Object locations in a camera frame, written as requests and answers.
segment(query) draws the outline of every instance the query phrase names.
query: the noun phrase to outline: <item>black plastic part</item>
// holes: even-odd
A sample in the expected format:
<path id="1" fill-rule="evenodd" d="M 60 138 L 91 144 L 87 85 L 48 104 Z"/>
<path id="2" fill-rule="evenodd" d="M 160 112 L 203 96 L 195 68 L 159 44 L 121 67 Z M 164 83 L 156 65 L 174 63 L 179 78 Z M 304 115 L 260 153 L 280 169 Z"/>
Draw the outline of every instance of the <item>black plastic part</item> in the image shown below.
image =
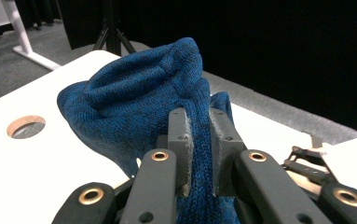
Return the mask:
<path id="1" fill-rule="evenodd" d="M 96 188 L 103 191 L 103 196 L 97 203 L 82 204 L 79 201 L 82 192 Z M 114 190 L 102 183 L 89 183 L 74 190 L 54 217 L 52 224 L 109 224 L 114 221 L 116 210 Z"/>
<path id="2" fill-rule="evenodd" d="M 303 149 L 301 147 L 292 147 L 292 153 L 289 156 L 288 160 L 291 160 L 293 156 L 295 156 L 295 160 L 303 159 L 316 165 L 326 166 L 321 154 L 316 151 Z"/>
<path id="3" fill-rule="evenodd" d="M 129 198 L 133 183 L 134 179 L 130 179 L 115 189 L 115 201 L 117 202 L 117 210 L 123 209 L 126 206 L 126 202 Z"/>
<path id="4" fill-rule="evenodd" d="M 331 223 L 266 152 L 241 152 L 232 177 L 237 196 L 256 206 L 263 223 Z"/>
<path id="5" fill-rule="evenodd" d="M 148 151 L 135 177 L 120 223 L 175 223 L 175 178 L 175 154 L 168 149 Z"/>
<path id="6" fill-rule="evenodd" d="M 256 206 L 243 202 L 240 198 L 234 200 L 234 208 L 239 218 L 240 224 L 262 223 L 262 216 Z"/>
<path id="7" fill-rule="evenodd" d="M 354 224 L 357 223 L 357 199 L 352 195 L 357 196 L 357 189 L 328 184 L 321 190 L 318 206 L 334 223 Z"/>
<path id="8" fill-rule="evenodd" d="M 327 174 L 324 171 L 308 167 L 295 161 L 285 161 L 283 166 L 285 170 L 289 170 L 297 174 L 303 175 L 307 177 L 311 182 L 318 185 L 322 185 L 323 183 L 332 181 L 332 179 L 334 179 L 331 174 Z"/>

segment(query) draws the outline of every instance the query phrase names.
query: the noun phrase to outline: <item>round hole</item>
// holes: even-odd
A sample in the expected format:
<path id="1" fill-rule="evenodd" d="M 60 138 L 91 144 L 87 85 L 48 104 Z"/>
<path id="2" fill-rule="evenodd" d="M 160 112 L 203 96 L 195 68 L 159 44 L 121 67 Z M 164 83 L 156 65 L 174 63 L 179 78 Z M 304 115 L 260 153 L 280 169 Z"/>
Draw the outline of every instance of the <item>round hole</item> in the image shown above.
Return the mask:
<path id="1" fill-rule="evenodd" d="M 33 137 L 45 127 L 45 120 L 39 116 L 25 116 L 7 126 L 7 135 L 15 139 Z"/>
<path id="2" fill-rule="evenodd" d="M 165 161 L 167 160 L 167 158 L 169 158 L 169 154 L 165 153 L 165 152 L 156 152 L 152 155 L 152 160 L 154 161 Z"/>
<path id="3" fill-rule="evenodd" d="M 79 202 L 84 205 L 97 203 L 103 197 L 103 190 L 100 188 L 85 189 L 79 195 Z"/>
<path id="4" fill-rule="evenodd" d="M 97 195 L 99 195 L 98 192 L 96 192 L 96 191 L 91 191 L 91 192 L 85 194 L 85 199 L 88 199 L 88 200 L 89 200 L 89 199 L 94 199 L 95 197 L 97 197 Z"/>
<path id="5" fill-rule="evenodd" d="M 141 223 L 151 222 L 153 220 L 153 214 L 150 212 L 144 212 L 140 215 L 138 220 L 140 220 Z"/>
<path id="6" fill-rule="evenodd" d="M 297 214 L 296 218 L 301 223 L 305 223 L 305 224 L 311 224 L 312 223 L 311 217 L 309 217 L 309 216 L 307 216 L 305 214 Z"/>
<path id="7" fill-rule="evenodd" d="M 345 189 L 335 189 L 333 194 L 341 202 L 348 204 L 350 206 L 357 207 L 357 195 Z"/>
<path id="8" fill-rule="evenodd" d="M 250 153 L 250 158 L 253 161 L 265 161 L 267 159 L 266 156 L 258 152 Z"/>

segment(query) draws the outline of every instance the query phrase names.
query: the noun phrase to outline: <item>white desk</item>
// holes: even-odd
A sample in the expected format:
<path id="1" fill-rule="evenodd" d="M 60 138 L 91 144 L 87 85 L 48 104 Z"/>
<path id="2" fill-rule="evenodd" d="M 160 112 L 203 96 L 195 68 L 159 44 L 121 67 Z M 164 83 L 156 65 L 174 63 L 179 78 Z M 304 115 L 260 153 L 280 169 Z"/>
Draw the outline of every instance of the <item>white desk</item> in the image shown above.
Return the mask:
<path id="1" fill-rule="evenodd" d="M 15 33 L 18 36 L 20 45 L 13 48 L 13 51 L 19 55 L 35 62 L 40 65 L 54 70 L 60 67 L 55 62 L 33 52 L 30 44 L 30 40 L 26 34 L 23 23 L 21 21 L 21 15 L 16 7 L 14 0 L 0 0 L 0 25 L 12 23 Z"/>
<path id="2" fill-rule="evenodd" d="M 128 179 L 77 139 L 56 103 L 62 89 L 88 80 L 117 58 L 93 51 L 0 98 L 0 223 L 50 223 L 79 186 L 102 182 L 115 188 Z M 236 105 L 233 114 L 246 146 L 264 150 L 278 162 L 288 157 L 292 146 L 311 147 L 305 133 Z M 9 124 L 25 116 L 42 117 L 44 130 L 27 139 L 9 137 Z"/>

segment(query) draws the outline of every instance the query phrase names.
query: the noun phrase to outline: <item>knit fabric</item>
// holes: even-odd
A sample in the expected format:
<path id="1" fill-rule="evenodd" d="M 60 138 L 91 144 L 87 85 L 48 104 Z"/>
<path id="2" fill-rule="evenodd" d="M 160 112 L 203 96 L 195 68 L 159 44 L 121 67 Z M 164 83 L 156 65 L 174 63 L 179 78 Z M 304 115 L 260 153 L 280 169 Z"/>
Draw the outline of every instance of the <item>knit fabric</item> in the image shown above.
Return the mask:
<path id="1" fill-rule="evenodd" d="M 225 92 L 210 97 L 201 77 L 199 49 L 191 38 L 113 61 L 89 81 L 58 96 L 58 107 L 78 138 L 135 175 L 136 158 L 167 134 L 170 111 L 183 107 L 194 141 L 192 186 L 177 200 L 177 223 L 239 223 L 231 198 L 213 197 L 210 106 L 231 117 Z"/>

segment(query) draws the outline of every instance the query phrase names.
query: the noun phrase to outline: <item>metal bracket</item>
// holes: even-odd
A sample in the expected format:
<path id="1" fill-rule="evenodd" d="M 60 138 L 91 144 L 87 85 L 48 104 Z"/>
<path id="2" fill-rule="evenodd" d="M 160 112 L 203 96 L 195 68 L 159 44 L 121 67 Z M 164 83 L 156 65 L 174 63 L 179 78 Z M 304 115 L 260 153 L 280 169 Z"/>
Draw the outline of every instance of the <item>metal bracket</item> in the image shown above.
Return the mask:
<path id="1" fill-rule="evenodd" d="M 234 196 L 231 182 L 233 161 L 247 149 L 227 114 L 221 110 L 210 109 L 211 139 L 213 151 L 213 194 Z"/>

